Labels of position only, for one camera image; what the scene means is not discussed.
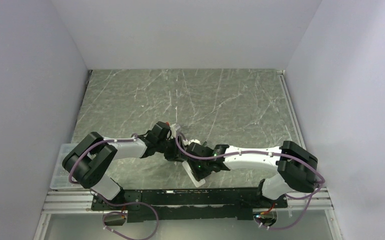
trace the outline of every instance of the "metal frame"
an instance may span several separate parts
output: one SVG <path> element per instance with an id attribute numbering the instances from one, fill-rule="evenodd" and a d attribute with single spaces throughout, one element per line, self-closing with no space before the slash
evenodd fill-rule
<path id="1" fill-rule="evenodd" d="M 279 82 L 282 86 L 285 99 L 287 101 L 288 110 L 290 112 L 291 120 L 294 125 L 294 131 L 297 133 L 299 143 L 302 148 L 306 149 L 305 142 L 303 140 L 302 133 L 300 131 L 299 123 L 297 121 L 296 113 L 294 112 L 293 104 L 291 102 L 287 85 L 284 79 L 284 70 L 278 70 Z M 302 192 L 291 192 L 289 193 L 292 197 L 303 197 L 305 193 Z M 93 196 L 88 190 L 80 191 L 49 191 L 44 201 L 44 205 L 41 212 L 41 217 L 39 219 L 38 226 L 36 228 L 36 233 L 34 240 L 44 240 L 46 237 L 47 229 L 50 223 L 50 219 L 53 214 L 95 214 L 102 215 L 108 213 L 109 211 L 92 211 L 91 204 L 93 201 Z M 307 199 L 303 200 L 294 200 L 291 198 L 287 199 L 288 207 L 287 208 L 277 208 L 277 211 L 288 211 L 289 216 L 292 217 L 292 211 L 302 210 L 306 203 Z M 256 208 L 253 209 L 254 212 L 266 211 L 265 208 Z M 323 187 L 322 190 L 316 193 L 308 207 L 308 210 L 319 210 L 325 211 L 325 215 L 328 221 L 329 229 L 332 234 L 333 240 L 342 240 L 343 235 L 341 233 L 339 224 L 337 222 L 337 217 L 334 212 L 334 207 L 331 202 L 330 195 L 326 187 Z"/>

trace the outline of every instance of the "glass panel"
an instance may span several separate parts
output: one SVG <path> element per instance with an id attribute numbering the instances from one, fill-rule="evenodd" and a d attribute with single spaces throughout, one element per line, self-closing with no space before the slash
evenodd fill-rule
<path id="1" fill-rule="evenodd" d="M 274 227 L 283 227 L 294 222 L 300 211 L 278 212 L 278 222 Z M 155 227 L 155 221 L 126 223 L 113 228 L 130 238 L 147 237 Z M 99 214 L 54 214 L 51 217 L 46 240 L 122 240 L 123 238 L 103 230 L 102 216 Z M 280 231 L 267 231 L 258 228 L 252 220 L 194 219 L 162 220 L 152 240 L 242 240 L 242 239 L 332 239 L 328 220 L 323 210 L 309 210 L 293 228 Z"/>

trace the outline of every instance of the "transparent container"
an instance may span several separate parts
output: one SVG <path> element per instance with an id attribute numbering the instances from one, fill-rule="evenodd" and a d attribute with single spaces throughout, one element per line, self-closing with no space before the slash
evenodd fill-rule
<path id="1" fill-rule="evenodd" d="M 58 152 L 57 162 L 55 163 L 54 173 L 52 174 L 49 188 L 53 190 L 78 190 L 83 189 L 78 184 L 69 182 L 69 173 L 63 168 L 63 159 L 78 145 L 77 143 L 62 144 Z"/>

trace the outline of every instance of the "marble surface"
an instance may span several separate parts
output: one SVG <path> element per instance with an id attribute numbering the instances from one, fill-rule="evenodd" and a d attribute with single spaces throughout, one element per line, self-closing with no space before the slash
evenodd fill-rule
<path id="1" fill-rule="evenodd" d="M 157 121 L 181 125 L 188 139 L 209 147 L 266 148 L 298 142 L 274 69 L 94 70 L 72 142 L 95 131 L 110 138 L 143 134 Z M 195 188 L 181 164 L 162 154 L 115 159 L 107 174 L 124 189 Z M 271 172 L 212 173 L 201 188 L 255 187 Z"/>

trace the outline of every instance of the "black bracket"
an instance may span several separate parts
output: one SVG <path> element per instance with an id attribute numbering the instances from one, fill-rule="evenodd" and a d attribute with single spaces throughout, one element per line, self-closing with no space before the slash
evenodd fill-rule
<path id="1" fill-rule="evenodd" d="M 253 209 L 287 208 L 284 195 L 269 201 L 256 195 L 256 187 L 167 189 L 167 190 L 125 190 L 127 202 L 144 202 L 157 211 L 160 220 L 236 218 L 252 220 Z M 94 197 L 93 211 L 114 211 L 98 197 Z M 154 213 L 142 205 L 126 206 L 128 223 L 154 220 Z"/>
<path id="2" fill-rule="evenodd" d="M 142 194 L 139 191 L 128 190 L 124 194 L 126 203 L 130 202 L 142 202 Z M 138 211 L 142 206 L 140 204 L 127 205 L 126 210 L 128 211 Z M 122 207 L 114 207 L 107 205 L 100 197 L 95 196 L 92 199 L 91 210 L 92 211 L 109 211 L 115 209 L 122 209 Z"/>

